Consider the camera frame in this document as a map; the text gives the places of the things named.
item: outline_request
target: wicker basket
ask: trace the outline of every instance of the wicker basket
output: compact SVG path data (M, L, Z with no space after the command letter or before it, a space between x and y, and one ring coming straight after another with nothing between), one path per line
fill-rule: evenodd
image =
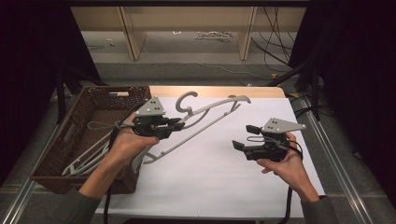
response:
M112 92L124 94L117 96ZM88 177L62 176L64 168L111 131L90 130L87 124L90 121L113 124L129 108L149 98L149 87L85 87L31 179L57 194L79 189ZM114 180L113 193L133 193L138 175L131 165L123 168Z

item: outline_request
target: white tabletop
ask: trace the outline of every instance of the white tabletop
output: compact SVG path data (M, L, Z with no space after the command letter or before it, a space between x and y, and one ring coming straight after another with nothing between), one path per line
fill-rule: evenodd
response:
M183 118L175 110L176 97L161 97L165 117ZM187 97L182 106L197 110L223 100L214 97ZM232 140L247 146L245 126L261 127L270 118L297 122L287 98L250 98L241 106L190 141L152 164L142 164L136 192L112 195L108 213L129 217L235 218L283 217L288 185L277 175L261 173L255 161L233 149ZM208 122L228 111L232 104L213 108L199 124L174 132L150 152L159 154L187 138ZM304 166L319 194L323 188L300 131L293 132L304 151ZM105 199L96 213L103 213ZM291 217L302 217L300 198L294 192Z

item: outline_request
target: sleeve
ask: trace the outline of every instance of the sleeve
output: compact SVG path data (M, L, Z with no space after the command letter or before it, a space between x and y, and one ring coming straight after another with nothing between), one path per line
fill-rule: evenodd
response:
M87 224L90 223L93 214L101 202L100 199L89 198L71 189L57 208L49 214L48 223L53 224Z
M327 196L319 196L320 200L314 203L301 202L306 224L337 224L332 201Z

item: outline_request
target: brown basket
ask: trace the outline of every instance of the brown basket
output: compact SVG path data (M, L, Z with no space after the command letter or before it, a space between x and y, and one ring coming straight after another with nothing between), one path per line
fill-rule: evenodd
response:
M111 92L128 94L114 96ZM65 194L71 188L79 189L88 177L62 176L64 168L112 130L90 130L87 124L90 121L114 124L132 106L149 98L149 87L85 87L31 179L58 194ZM138 175L131 165L126 166L114 180L112 192L133 193Z

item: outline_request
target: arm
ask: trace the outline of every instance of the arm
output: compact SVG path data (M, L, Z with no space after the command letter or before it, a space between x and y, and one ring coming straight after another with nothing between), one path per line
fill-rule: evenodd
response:
M297 147L296 137L292 133L286 133L290 145ZM306 223L338 223L332 202L326 196L318 195L317 190L312 185L311 180L304 168L300 156L293 150L289 150L282 162L269 160L257 160L263 166L263 174L274 171L290 187L298 193Z
M119 171L128 165L143 148L158 144L157 137L142 137L131 128L122 128L113 147L91 173L84 185L76 191L72 189L64 200L49 215L46 223L90 223L102 197Z

